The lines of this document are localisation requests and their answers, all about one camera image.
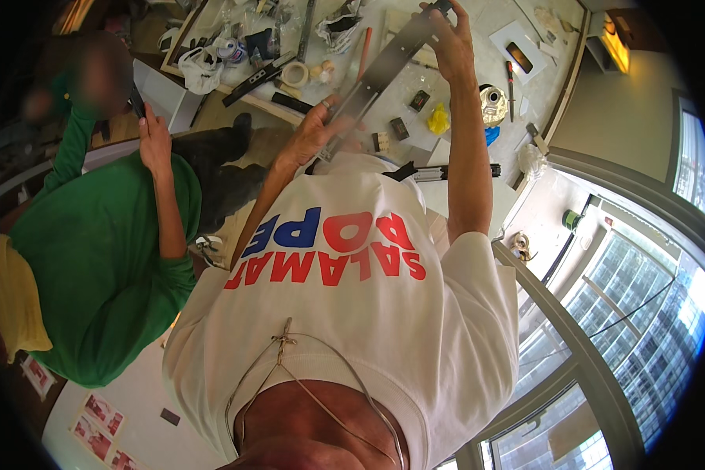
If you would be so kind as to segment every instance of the green long-sleeve shirt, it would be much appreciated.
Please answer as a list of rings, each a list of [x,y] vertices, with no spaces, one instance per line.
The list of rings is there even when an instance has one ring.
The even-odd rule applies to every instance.
[[[192,261],[159,256],[154,185],[138,151],[81,176],[94,127],[74,108],[44,188],[9,236],[34,272],[49,351],[31,355],[88,388],[103,387],[173,322],[195,286]],[[201,188],[172,155],[187,240]]]

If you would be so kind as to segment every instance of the neck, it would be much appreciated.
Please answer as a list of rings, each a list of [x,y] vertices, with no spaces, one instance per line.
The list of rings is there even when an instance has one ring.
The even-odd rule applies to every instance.
[[[399,470],[395,438],[362,393],[338,383],[302,382],[350,431],[370,444],[346,431],[300,385],[290,381],[264,390],[247,411],[248,405],[238,412],[233,427],[241,456],[259,452],[277,439],[295,439],[344,450],[347,457],[358,461],[360,468]],[[407,443],[399,423],[378,402],[376,407],[384,413],[398,435],[404,469],[407,470]]]

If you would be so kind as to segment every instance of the silver chain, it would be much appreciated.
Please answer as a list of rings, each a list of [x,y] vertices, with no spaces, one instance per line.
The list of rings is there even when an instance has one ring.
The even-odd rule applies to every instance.
[[[285,328],[282,332],[281,336],[272,336],[271,337],[271,343],[269,343],[268,346],[264,348],[264,350],[256,357],[256,359],[253,361],[251,366],[246,370],[245,374],[243,374],[243,377],[240,378],[240,380],[237,382],[237,385],[235,386],[235,390],[233,390],[232,394],[230,395],[230,400],[227,402],[227,407],[225,408],[225,424],[227,426],[227,431],[230,436],[230,441],[232,441],[232,445],[235,447],[235,451],[240,454],[240,451],[238,450],[238,444],[235,442],[235,437],[232,435],[232,426],[230,426],[230,421],[228,418],[228,414],[230,411],[230,407],[232,407],[232,402],[235,400],[235,395],[237,394],[237,390],[240,389],[240,386],[243,385],[243,382],[246,380],[246,377],[248,376],[248,373],[253,370],[253,368],[256,366],[256,364],[261,360],[261,358],[264,356],[264,354],[269,351],[269,348],[274,345],[274,343],[279,342],[280,347],[279,351],[277,352],[277,363],[274,364],[274,367],[269,371],[269,374],[266,376],[266,378],[261,382],[261,385],[258,386],[258,390],[255,391],[253,396],[251,397],[251,400],[248,401],[248,404],[246,405],[246,411],[243,414],[244,418],[240,420],[240,435],[242,437],[242,441],[245,440],[246,436],[246,421],[245,421],[245,415],[248,413],[248,409],[250,409],[251,405],[253,405],[253,402],[256,400],[256,397],[259,396],[259,393],[261,392],[262,388],[266,384],[266,382],[269,380],[271,377],[272,373],[277,370],[277,368],[283,369],[287,374],[292,377],[292,380],[295,381],[298,385],[301,386],[301,388],[323,409],[337,424],[339,424],[345,431],[347,431],[349,434],[351,434],[353,437],[357,438],[359,441],[362,441],[366,443],[367,445],[373,447],[374,449],[378,450],[381,454],[385,455],[387,458],[392,460],[392,463],[397,465],[395,460],[386,452],[381,450],[379,447],[376,445],[370,443],[366,438],[358,436],[355,432],[351,431],[345,424],[337,418],[326,406],[324,406],[323,403],[319,399],[314,396],[310,390],[306,388],[305,385],[301,381],[299,381],[291,371],[289,371],[283,364],[282,364],[282,357],[284,356],[285,353],[285,345],[286,344],[297,344],[298,342],[290,337],[290,335],[293,336],[306,336],[308,338],[315,339],[321,344],[324,344],[327,346],[329,349],[331,349],[344,363],[347,365],[347,368],[349,369],[350,372],[352,372],[352,376],[356,379],[358,382],[358,385],[360,386],[361,390],[363,391],[363,394],[365,395],[366,400],[368,400],[368,404],[371,405],[371,408],[373,408],[376,413],[379,415],[379,418],[381,418],[382,421],[384,421],[384,424],[386,425],[386,428],[389,430],[389,432],[392,433],[392,437],[394,437],[394,442],[395,442],[395,449],[397,450],[397,457],[399,458],[399,465],[400,469],[404,470],[404,458],[402,456],[402,448],[400,447],[400,442],[399,442],[399,437],[397,437],[397,432],[395,431],[394,426],[392,426],[392,423],[389,422],[389,420],[386,418],[385,414],[381,412],[381,410],[376,406],[374,403],[374,399],[371,398],[371,394],[368,393],[368,390],[365,388],[365,385],[363,384],[363,381],[360,379],[358,376],[358,373],[355,371],[353,366],[347,361],[347,359],[342,356],[342,354],[334,349],[331,345],[328,343],[324,342],[323,340],[312,336],[311,334],[305,334],[305,333],[290,333],[290,325],[292,323],[292,317],[288,318],[287,321],[285,322]]]

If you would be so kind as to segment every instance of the screwdriver with red handle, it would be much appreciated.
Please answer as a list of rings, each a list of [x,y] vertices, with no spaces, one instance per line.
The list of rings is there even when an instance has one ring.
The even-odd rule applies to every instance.
[[[512,73],[512,61],[507,61],[507,73],[509,75],[509,122],[514,122],[514,75]]]

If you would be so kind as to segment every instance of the table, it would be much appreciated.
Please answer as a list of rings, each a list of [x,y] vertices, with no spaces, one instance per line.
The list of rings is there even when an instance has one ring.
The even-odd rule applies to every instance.
[[[512,186],[520,174],[517,166],[517,151],[523,142],[529,142],[526,124],[533,122],[548,140],[563,114],[582,57],[589,12],[577,0],[463,0],[462,3],[470,15],[478,82],[490,83],[505,90],[507,89],[505,58],[489,40],[490,34],[516,20],[525,30],[528,38],[537,42],[541,37],[536,33],[535,28],[543,33],[546,31],[535,18],[534,9],[539,6],[554,9],[554,12],[557,12],[562,18],[582,30],[582,33],[564,33],[559,26],[557,31],[559,39],[557,39],[556,47],[559,49],[560,57],[555,60],[557,65],[554,65],[550,56],[544,56],[546,67],[536,77],[525,85],[522,85],[519,80],[515,80],[515,98],[517,99],[515,102],[515,122],[510,123],[508,118],[505,119],[500,125],[500,136],[489,147],[491,161],[500,163],[502,166],[501,180]],[[189,14],[176,37],[175,47],[172,47],[168,52],[161,69],[182,76],[177,68],[177,63],[174,63],[174,51],[181,43],[190,43],[192,38],[198,41],[200,37],[210,36],[212,31],[230,16],[231,13],[228,10],[230,5],[234,6],[232,0],[208,0]],[[302,24],[301,17],[305,12],[305,5],[305,0],[298,0],[295,3],[296,13],[300,17],[295,19],[294,24],[289,23],[289,27],[282,33],[282,52],[297,49]],[[317,0],[314,25],[339,8],[340,5],[340,0]],[[418,0],[369,0],[367,5],[362,7],[363,21],[353,36],[352,44],[357,44],[357,39],[361,34],[364,34],[366,27],[370,26],[373,29],[368,56],[369,64],[381,48],[384,16],[388,8],[400,11],[419,11]],[[456,18],[453,15],[453,12],[450,12],[450,19],[455,22]],[[246,33],[249,34],[273,27],[273,23],[270,19],[265,18],[250,22],[246,26]],[[323,60],[331,60],[334,62],[336,70],[331,83],[327,85],[308,84],[303,87],[303,101],[315,105],[332,93],[343,80],[351,55],[351,52],[342,55],[328,54],[323,40],[312,31],[306,63],[309,66],[314,66]],[[247,78],[250,73],[251,70],[247,63],[240,64],[235,69],[227,69],[223,71],[222,84],[217,89],[229,93],[233,86]],[[416,113],[407,104],[419,89],[426,90],[431,95],[431,99],[419,113]],[[303,117],[302,114],[271,102],[275,91],[277,89],[272,84],[265,84],[245,96],[243,100],[294,125],[299,124]],[[530,108],[524,116],[520,117],[519,104],[524,96],[530,101]],[[363,150],[373,151],[371,133],[381,131],[389,132],[392,147],[387,156],[395,162],[404,163],[413,146],[431,150],[437,136],[428,130],[426,119],[439,102],[443,102],[448,108],[449,98],[448,84],[442,79],[438,70],[408,64],[363,119],[367,127],[366,132],[362,132],[359,136],[364,145]],[[396,142],[394,134],[391,132],[389,120],[394,118],[402,118],[410,133],[410,137],[403,142]],[[447,132],[441,137],[450,141],[451,134]]]

